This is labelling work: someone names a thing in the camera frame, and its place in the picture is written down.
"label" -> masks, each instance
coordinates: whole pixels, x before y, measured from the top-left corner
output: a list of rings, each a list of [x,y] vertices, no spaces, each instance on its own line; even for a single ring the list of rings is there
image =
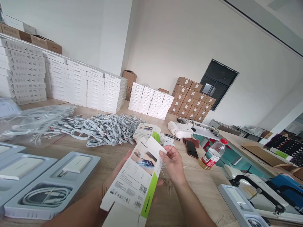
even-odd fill
[[[220,158],[217,156],[214,156],[209,150],[206,152],[206,154],[202,158],[202,162],[208,166],[212,167]]]

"wooden table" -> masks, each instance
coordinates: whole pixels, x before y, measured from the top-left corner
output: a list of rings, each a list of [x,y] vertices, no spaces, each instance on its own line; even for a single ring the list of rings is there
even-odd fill
[[[29,104],[27,106],[21,106],[22,109],[28,109],[44,106],[54,105],[55,103],[61,105],[72,105],[63,101],[48,99],[43,103]],[[136,114],[138,118],[142,118],[147,123],[158,125],[161,128],[162,133],[170,134],[167,124],[170,121],[176,121],[177,116],[167,114],[165,120],[160,120],[154,117],[143,115],[131,110],[128,110],[128,101],[118,112],[130,115]],[[103,113],[95,109],[78,106],[75,111],[75,115],[83,114],[83,117],[91,117]],[[239,227],[239,223],[235,219],[231,210],[227,206],[223,197],[217,189],[220,184],[229,184],[229,181],[225,178],[220,168],[213,166],[211,170],[206,171],[202,169],[197,159],[194,159],[187,155],[186,146],[182,141],[175,141],[175,147],[178,149],[183,158],[184,171],[189,185],[205,207],[206,211],[214,222],[219,227]],[[71,151],[77,151],[81,153],[100,156],[101,161],[96,168],[94,174],[90,180],[85,184],[85,187],[78,193],[77,199],[82,198],[84,195],[93,190],[97,185],[101,184],[109,174],[114,170],[115,166],[119,163],[121,158],[126,155],[127,151],[134,148],[135,145],[130,143],[116,146],[101,146],[96,148],[86,147],[86,141],[81,141],[72,138],[69,135],[56,141],[54,144],[46,148],[27,148],[27,152],[35,155],[42,155],[52,158],[61,159]],[[200,147],[197,148],[199,158],[205,154],[204,150]],[[169,176],[166,170],[163,170],[164,175],[160,174],[161,178],[164,178],[164,185],[158,187],[155,192],[155,198],[157,202],[154,202],[150,210],[146,226],[184,226],[184,219],[181,212],[181,208],[178,202],[178,198],[174,187],[172,186]],[[17,227],[17,226],[40,226],[44,221],[39,220],[27,220],[27,219],[12,219],[4,217],[0,221],[0,227]]]

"water bottle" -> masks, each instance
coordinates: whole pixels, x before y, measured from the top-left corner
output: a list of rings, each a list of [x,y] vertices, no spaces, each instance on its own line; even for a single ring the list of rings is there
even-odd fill
[[[200,166],[205,170],[209,170],[224,154],[226,144],[228,144],[228,141],[221,139],[211,145],[203,158],[200,159]]]

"plastic bag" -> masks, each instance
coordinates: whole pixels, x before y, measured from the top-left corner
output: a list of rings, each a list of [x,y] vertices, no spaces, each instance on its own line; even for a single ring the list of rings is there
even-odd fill
[[[75,106],[52,105],[0,118],[0,141],[41,147],[51,125],[73,115]]]

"window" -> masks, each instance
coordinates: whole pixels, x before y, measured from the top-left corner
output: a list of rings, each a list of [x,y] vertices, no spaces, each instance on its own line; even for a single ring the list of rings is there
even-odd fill
[[[216,99],[211,110],[216,109],[238,74],[238,72],[212,59],[200,82],[203,85],[200,92]]]

